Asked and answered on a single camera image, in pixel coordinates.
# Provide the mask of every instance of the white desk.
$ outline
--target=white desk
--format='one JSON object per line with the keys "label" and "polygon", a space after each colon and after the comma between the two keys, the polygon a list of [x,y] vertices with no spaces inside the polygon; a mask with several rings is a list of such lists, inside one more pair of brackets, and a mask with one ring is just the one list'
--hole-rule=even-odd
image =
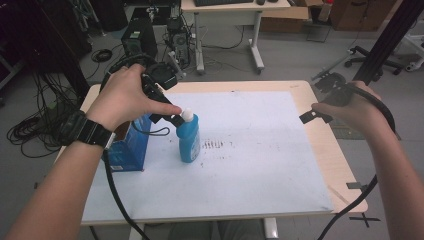
{"label": "white desk", "polygon": [[228,5],[216,5],[196,7],[193,0],[182,0],[181,10],[186,13],[194,13],[194,25],[196,33],[196,66],[200,74],[205,73],[205,66],[203,64],[202,43],[199,38],[199,26],[202,24],[200,14],[202,17],[209,17],[214,25],[254,25],[253,39],[249,39],[250,49],[252,50],[255,59],[258,73],[265,68],[261,55],[259,54],[257,41],[259,35],[259,27],[261,24],[262,11],[264,10],[278,10],[290,7],[286,0],[279,0],[276,3],[265,2],[260,6],[255,1],[252,3],[239,3]]}
{"label": "white desk", "polygon": [[[82,110],[88,109],[99,91],[99,85],[93,86],[90,89],[90,92],[87,95],[87,98],[82,106]],[[313,102],[316,102],[316,98],[310,88],[309,84],[305,81],[263,81],[263,82],[192,82],[192,83],[179,83],[177,86],[169,90],[169,93],[184,93],[184,92],[194,92],[194,93],[207,93],[207,92],[229,92],[229,91],[288,91],[293,96],[297,111],[300,114],[310,110],[310,105]],[[347,182],[356,182],[349,165],[346,162],[346,159],[341,152],[341,149],[327,124],[324,124],[321,120],[314,120],[306,125],[304,125],[307,137],[309,138],[311,147],[315,154],[315,158],[319,169],[321,170],[322,176],[324,178],[325,184],[327,185],[328,192],[330,194],[331,201],[333,203],[334,211],[337,213],[346,207],[349,203],[355,200],[359,194],[360,190],[350,190],[347,188]],[[103,164],[99,166],[99,170],[96,174],[104,175]],[[139,173],[121,173],[121,174],[139,174]],[[125,181],[125,178],[117,178],[118,192],[120,192],[119,185],[122,183],[120,181]],[[158,191],[161,187],[167,186],[155,186]],[[115,220],[108,220],[105,217],[101,217],[104,212],[111,212],[111,214],[116,214],[119,212],[116,205],[111,204],[104,205],[103,198],[112,198],[110,190],[107,186],[107,183],[102,183],[102,186],[96,186],[97,193],[100,194],[93,196],[90,192],[89,201],[97,201],[94,203],[94,206],[97,206],[99,216],[89,216],[91,220],[85,220],[87,218],[86,213],[84,213],[83,225],[99,225],[99,224],[121,224],[125,220],[123,217],[116,218]],[[130,186],[129,189],[121,189],[121,194],[124,194],[125,191],[136,191],[137,188]],[[132,201],[126,204],[127,210],[129,210],[130,216],[134,213],[134,209],[137,208],[139,202]],[[367,210],[366,202],[361,203],[358,207],[353,209],[351,212],[365,212]],[[308,214],[308,213],[292,213],[292,215],[297,214]],[[275,214],[272,212],[261,213],[255,216],[250,215],[246,217],[277,217],[277,216],[287,216],[288,214]],[[241,218],[243,216],[226,216],[224,219],[231,218]],[[145,222],[167,222],[167,221],[185,221],[185,220],[211,220],[211,219],[221,219],[220,215],[213,217],[184,217],[179,218],[174,215],[171,217],[147,217],[147,218],[136,218],[135,221],[139,223]]]}

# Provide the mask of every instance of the gray floor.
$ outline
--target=gray floor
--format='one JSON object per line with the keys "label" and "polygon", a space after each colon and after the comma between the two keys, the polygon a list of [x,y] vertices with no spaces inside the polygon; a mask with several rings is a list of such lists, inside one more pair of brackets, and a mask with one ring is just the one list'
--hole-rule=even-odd
{"label": "gray floor", "polygon": [[[415,31],[422,28],[419,23]],[[220,46],[231,46],[240,39],[241,27],[209,28],[204,37],[204,43]],[[157,41],[161,41],[163,28],[155,28]],[[252,35],[252,28],[246,27],[244,41],[232,50],[204,49],[206,72],[199,76],[193,68],[187,70],[184,81],[250,81],[250,80],[309,80],[322,67],[332,64],[342,57],[356,38],[354,45],[370,49],[377,33],[335,32],[331,31],[324,43],[306,41],[308,29],[301,33],[261,33],[259,48],[266,69],[261,75],[256,74],[254,62],[250,57],[247,39]],[[93,50],[109,48],[120,44],[122,32],[108,33],[106,37],[93,36]],[[159,58],[163,47],[159,47]],[[411,50],[400,48],[393,59],[408,63],[417,58]],[[103,77],[107,63],[102,63],[97,73],[89,79],[90,84],[98,83]],[[93,73],[96,64],[89,54],[81,60],[81,68],[86,76]],[[359,65],[345,68],[340,64],[334,71],[351,79]],[[384,75],[371,87],[378,92],[395,116],[397,130],[402,138],[402,145],[409,154],[411,161],[424,177],[424,69],[414,72],[403,71],[394,76],[391,70],[385,68]],[[31,159],[24,157],[19,146],[10,144],[6,132],[16,123],[28,117],[37,109],[35,102],[36,87],[31,73],[27,70],[18,74],[4,89],[0,96],[5,100],[5,106],[0,108],[0,238],[3,238],[20,209],[34,192],[34,184],[40,183],[48,173],[55,156]],[[362,140],[339,140],[339,144],[352,168],[352,171],[363,184],[368,183],[374,168],[371,154]],[[40,141],[25,145],[25,151],[43,153]],[[369,221],[367,227],[364,221],[350,220],[349,217],[362,217],[361,214],[351,214],[341,218],[327,234],[326,239],[388,239],[385,218],[382,209],[378,187],[367,199],[368,218],[379,221]],[[331,216],[289,217],[278,219],[280,239],[316,239]],[[152,239],[166,239],[170,224],[149,226],[147,234]],[[130,228],[127,225],[98,226],[96,231],[100,239],[126,239]],[[82,227],[79,239],[93,239],[88,227]]]}

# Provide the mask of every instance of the spray bottle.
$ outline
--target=spray bottle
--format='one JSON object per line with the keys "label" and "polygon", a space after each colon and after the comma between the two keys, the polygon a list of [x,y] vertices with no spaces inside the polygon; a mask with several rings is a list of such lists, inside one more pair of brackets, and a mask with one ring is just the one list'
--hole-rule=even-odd
{"label": "spray bottle", "polygon": [[193,114],[190,108],[185,109],[181,117],[185,123],[177,128],[177,136],[180,138],[181,160],[186,163],[193,162],[200,152],[199,117]]}

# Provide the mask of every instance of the office chair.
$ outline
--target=office chair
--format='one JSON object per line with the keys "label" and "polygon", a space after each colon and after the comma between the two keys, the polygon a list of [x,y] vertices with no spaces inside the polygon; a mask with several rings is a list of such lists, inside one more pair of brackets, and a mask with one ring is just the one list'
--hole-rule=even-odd
{"label": "office chair", "polygon": [[[364,62],[366,57],[369,55],[369,52],[367,50],[365,50],[365,49],[363,49],[362,47],[359,47],[359,46],[355,46],[354,48],[351,48],[350,51],[352,52],[352,55],[355,54],[356,52],[359,52],[362,55],[364,55],[365,57],[349,59],[344,64],[344,66],[347,67],[347,68],[351,67],[352,63]],[[396,62],[393,62],[393,61],[390,61],[390,60],[384,61],[384,65],[395,68],[395,70],[393,71],[394,75],[399,75],[399,73],[404,68],[404,66],[401,65],[400,63],[396,63]],[[378,79],[380,79],[381,76],[383,76],[383,69],[382,68],[380,68],[378,70],[377,74],[374,76],[373,81],[376,82]]]}

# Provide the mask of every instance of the whiteboard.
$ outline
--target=whiteboard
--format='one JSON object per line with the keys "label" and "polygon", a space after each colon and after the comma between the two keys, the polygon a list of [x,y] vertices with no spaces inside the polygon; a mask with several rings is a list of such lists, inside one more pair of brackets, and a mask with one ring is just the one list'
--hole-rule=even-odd
{"label": "whiteboard", "polygon": [[[328,213],[333,206],[290,92],[175,93],[199,116],[201,151],[180,160],[175,127],[152,130],[143,172],[113,173],[138,221],[207,220]],[[119,222],[101,163],[83,222]]]}

